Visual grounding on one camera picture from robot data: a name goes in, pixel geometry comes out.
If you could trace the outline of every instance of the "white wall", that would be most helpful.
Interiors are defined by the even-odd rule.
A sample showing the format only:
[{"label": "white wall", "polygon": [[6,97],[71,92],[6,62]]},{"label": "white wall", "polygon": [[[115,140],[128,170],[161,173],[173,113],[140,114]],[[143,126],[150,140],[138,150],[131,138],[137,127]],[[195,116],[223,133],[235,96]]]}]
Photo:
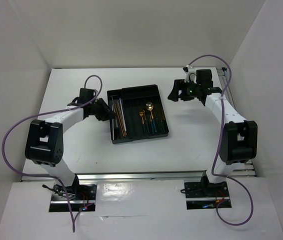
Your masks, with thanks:
[{"label": "white wall", "polygon": [[264,1],[11,0],[52,68],[178,67],[207,53],[230,61]]},{"label": "white wall", "polygon": [[258,124],[254,163],[283,227],[283,0],[267,0],[231,62],[236,108]]},{"label": "white wall", "polygon": [[[20,23],[7,0],[0,0],[0,220],[12,182],[17,180],[4,164],[1,142],[17,120],[39,111],[50,68]],[[11,163],[21,169],[27,125],[18,128],[8,140]]]}]

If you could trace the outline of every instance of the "black tray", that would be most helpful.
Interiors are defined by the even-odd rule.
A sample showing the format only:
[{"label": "black tray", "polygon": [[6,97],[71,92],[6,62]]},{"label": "black tray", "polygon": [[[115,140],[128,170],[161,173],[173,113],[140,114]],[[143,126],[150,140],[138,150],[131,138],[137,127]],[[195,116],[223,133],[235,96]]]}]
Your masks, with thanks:
[{"label": "black tray", "polygon": [[[121,99],[124,120],[126,124],[126,134],[124,137],[120,128],[120,123],[117,121],[116,127],[114,120],[114,140],[113,140],[113,121],[110,120],[110,137],[113,144],[127,143],[135,140],[154,139],[168,136],[168,126],[165,118],[165,113],[161,101],[161,96],[157,85],[146,85],[127,87],[117,90],[107,91],[108,106],[113,107],[113,101],[118,102]],[[151,113],[146,110],[146,103],[151,102],[154,106],[153,128],[151,125]],[[147,121],[144,117],[145,131],[143,128],[142,117],[139,112],[141,107],[145,110]]]}]

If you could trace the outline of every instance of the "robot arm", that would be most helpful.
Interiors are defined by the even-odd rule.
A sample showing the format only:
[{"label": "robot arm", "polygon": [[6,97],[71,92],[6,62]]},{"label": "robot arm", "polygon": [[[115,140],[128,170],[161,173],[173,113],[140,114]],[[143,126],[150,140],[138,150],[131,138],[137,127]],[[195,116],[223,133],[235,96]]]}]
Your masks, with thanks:
[{"label": "robot arm", "polygon": [[[67,111],[58,113],[45,120],[33,120],[29,127],[25,148],[25,156],[35,164],[44,168],[49,175],[58,177],[66,186],[70,194],[78,195],[85,186],[79,185],[78,177],[63,160],[64,144],[63,134],[76,123],[86,117],[94,115],[99,121],[112,119],[112,112],[102,98],[98,98],[85,107],[78,106],[90,101],[95,90],[81,88],[79,97],[76,97],[67,107]],[[62,192],[59,181],[55,180],[55,193]]]},{"label": "robot arm", "polygon": [[[177,102],[179,99],[190,101],[197,98],[212,111],[221,123],[222,90],[219,87],[213,87],[212,71],[209,69],[194,71],[193,68],[188,67],[185,67],[184,71],[187,73],[186,78],[174,81],[168,99]],[[196,76],[196,83],[192,80],[193,75]],[[247,121],[242,117],[225,97],[223,97],[223,102],[225,109],[224,128],[214,173],[229,176],[240,164],[256,157],[257,124],[255,121]],[[210,184],[225,181],[224,177],[213,176],[211,169],[206,171],[204,177],[208,178]]]}]

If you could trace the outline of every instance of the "cable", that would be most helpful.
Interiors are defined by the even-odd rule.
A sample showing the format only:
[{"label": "cable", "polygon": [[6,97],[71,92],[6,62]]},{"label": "cable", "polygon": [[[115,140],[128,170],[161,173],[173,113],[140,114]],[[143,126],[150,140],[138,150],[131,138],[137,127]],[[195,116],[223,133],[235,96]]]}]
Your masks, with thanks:
[{"label": "cable", "polygon": [[85,81],[85,84],[83,85],[84,89],[86,88],[86,84],[87,84],[88,80],[89,80],[90,78],[92,78],[92,77],[98,78],[98,79],[100,80],[101,86],[103,85],[103,84],[102,84],[102,79],[101,79],[98,75],[90,75],[89,77],[87,77],[87,79],[86,79],[86,81]]},{"label": "cable", "polygon": [[205,54],[205,55],[202,55],[202,56],[199,56],[197,58],[195,58],[193,61],[191,61],[188,65],[190,66],[191,64],[193,64],[194,62],[196,62],[197,60],[201,59],[201,58],[204,58],[204,57],[213,57],[213,58],[216,58],[216,59],[219,59],[220,61],[222,61],[228,68],[229,70],[229,79],[228,81],[226,82],[226,85],[225,87],[222,89],[222,92],[220,94],[220,101],[221,101],[221,124],[220,124],[220,134],[219,134],[219,141],[218,141],[218,147],[217,147],[217,151],[216,151],[216,155],[215,155],[215,158],[213,160],[213,164],[212,164],[212,168],[211,168],[211,175],[213,176],[216,176],[216,177],[223,177],[223,178],[228,178],[230,180],[233,180],[235,181],[236,183],[238,183],[239,185],[241,185],[247,192],[248,196],[249,196],[249,200],[250,200],[250,206],[251,206],[251,210],[250,210],[250,214],[248,216],[248,218],[243,221],[243,222],[240,222],[240,223],[231,223],[231,222],[228,222],[226,220],[224,220],[222,218],[222,216],[220,215],[220,213],[218,212],[218,207],[220,206],[221,203],[223,203],[224,201],[221,201],[217,206],[216,206],[216,212],[217,212],[217,215],[218,217],[220,218],[220,220],[222,220],[224,223],[228,224],[228,225],[231,225],[231,226],[241,226],[241,225],[244,225],[246,224],[253,216],[253,212],[254,212],[254,204],[253,204],[253,198],[252,198],[252,195],[250,193],[250,191],[238,180],[230,177],[230,176],[226,176],[226,175],[222,175],[222,174],[216,174],[214,173],[214,170],[215,170],[215,166],[216,166],[216,162],[217,162],[217,159],[218,159],[218,156],[220,154],[220,151],[221,151],[221,145],[222,145],[222,138],[223,138],[223,130],[224,130],[224,123],[225,123],[225,105],[224,105],[224,99],[223,99],[223,96],[224,96],[224,93],[225,91],[227,90],[228,86],[230,85],[230,82],[232,80],[232,69],[231,67],[229,66],[229,64],[224,60],[222,59],[221,57],[219,56],[216,56],[216,55],[213,55],[213,54]]},{"label": "cable", "polygon": [[220,192],[220,194],[222,195],[222,199],[224,200],[225,199],[225,194],[223,194],[223,192],[220,189],[218,189],[218,192]]},{"label": "cable", "polygon": [[[66,198],[66,194],[61,194],[61,196],[63,197],[63,198]],[[76,198],[76,195],[75,194],[70,194],[70,193],[68,193],[68,197],[69,197],[69,199],[70,200],[74,200],[75,198]]]},{"label": "cable", "polygon": [[71,109],[61,109],[61,110],[55,110],[55,111],[48,111],[48,112],[43,112],[43,113],[39,113],[39,114],[34,114],[34,115],[31,115],[31,116],[28,116],[28,117],[25,117],[23,118],[22,120],[18,121],[17,123],[15,123],[7,132],[6,134],[4,135],[3,139],[2,139],[2,143],[1,143],[1,154],[2,154],[2,157],[3,157],[3,160],[4,162],[6,163],[6,165],[12,170],[14,171],[15,173],[21,175],[21,176],[27,176],[27,177],[35,177],[35,178],[52,178],[52,179],[55,179],[57,181],[60,182],[60,185],[62,186],[62,189],[66,195],[66,199],[67,199],[67,205],[68,205],[68,209],[69,209],[69,213],[70,213],[70,217],[71,217],[71,222],[72,222],[72,232],[74,233],[75,232],[75,218],[74,218],[74,215],[73,215],[73,211],[72,211],[72,206],[71,206],[71,203],[70,203],[70,197],[68,195],[68,192],[66,190],[66,187],[64,185],[64,183],[56,176],[52,176],[52,175],[40,175],[40,174],[29,174],[29,173],[24,173],[22,171],[19,171],[17,170],[16,168],[14,168],[10,162],[8,161],[7,157],[6,157],[6,152],[5,152],[5,145],[6,145],[6,140],[9,136],[9,134],[14,130],[14,128],[16,128],[18,125],[20,125],[21,123],[29,120],[29,119],[33,119],[33,118],[37,118],[39,116],[44,116],[44,115],[49,115],[49,114],[57,114],[57,113],[63,113],[63,112],[67,112],[67,111],[70,111],[70,110],[75,110],[75,109],[79,109],[79,108],[83,108],[85,106],[87,106],[88,104],[92,103],[93,101],[95,101],[95,99],[99,96],[99,94],[101,93],[102,91],[102,88],[103,88],[103,81],[102,79],[97,76],[97,75],[90,75],[86,81],[85,81],[85,87],[86,87],[86,83],[87,81],[92,78],[92,77],[96,77],[99,79],[100,81],[100,89],[98,91],[98,93],[88,102],[80,105],[80,106],[76,106],[74,108],[71,108]]},{"label": "cable", "polygon": [[195,193],[195,192],[200,192],[201,189],[196,189],[196,190],[189,190],[189,191],[186,191],[185,188],[180,190],[180,193],[181,194],[188,194],[188,193]]},{"label": "cable", "polygon": [[76,214],[76,216],[75,216],[75,218],[74,218],[74,221],[76,221],[77,217],[81,214],[81,212],[82,212],[85,208],[87,208],[87,207],[89,207],[89,206],[91,206],[91,205],[94,205],[94,203],[93,203],[93,202],[92,202],[92,203],[87,203],[85,206],[81,207],[81,208],[79,209],[79,211],[77,212],[77,214]]},{"label": "cable", "polygon": [[84,206],[84,202],[85,202],[86,196],[85,196],[83,193],[81,193],[81,194],[82,194],[82,205],[81,205],[81,207],[83,207],[83,206]]}]

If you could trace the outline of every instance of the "white table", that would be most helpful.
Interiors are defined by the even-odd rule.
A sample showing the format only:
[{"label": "white table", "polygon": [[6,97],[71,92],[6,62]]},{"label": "white table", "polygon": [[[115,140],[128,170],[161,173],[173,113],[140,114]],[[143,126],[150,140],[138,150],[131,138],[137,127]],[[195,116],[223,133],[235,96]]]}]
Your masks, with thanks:
[{"label": "white table", "polygon": [[[96,211],[83,212],[72,232],[68,212],[48,212],[48,182],[13,183],[0,223],[0,240],[283,240],[268,186],[263,178],[242,178],[254,200],[243,226],[228,226],[215,209],[186,210],[183,180],[98,182]],[[220,214],[233,223],[246,219],[250,203],[243,188],[227,180],[232,208]]]},{"label": "white table", "polygon": [[[212,71],[214,86],[220,87],[216,68],[209,69]],[[53,69],[40,113],[64,109],[79,95],[80,88],[90,75],[102,78],[100,97],[106,102],[108,90],[158,85],[169,135],[153,140],[112,144],[109,122],[97,121],[94,116],[90,116],[64,134],[63,158],[73,172],[181,172],[209,168],[216,153],[220,124],[199,100],[173,102],[167,99],[174,80],[185,78],[181,67]],[[87,87],[99,89],[99,81],[92,78]],[[46,174],[44,169],[30,160],[26,160],[23,171]]]}]

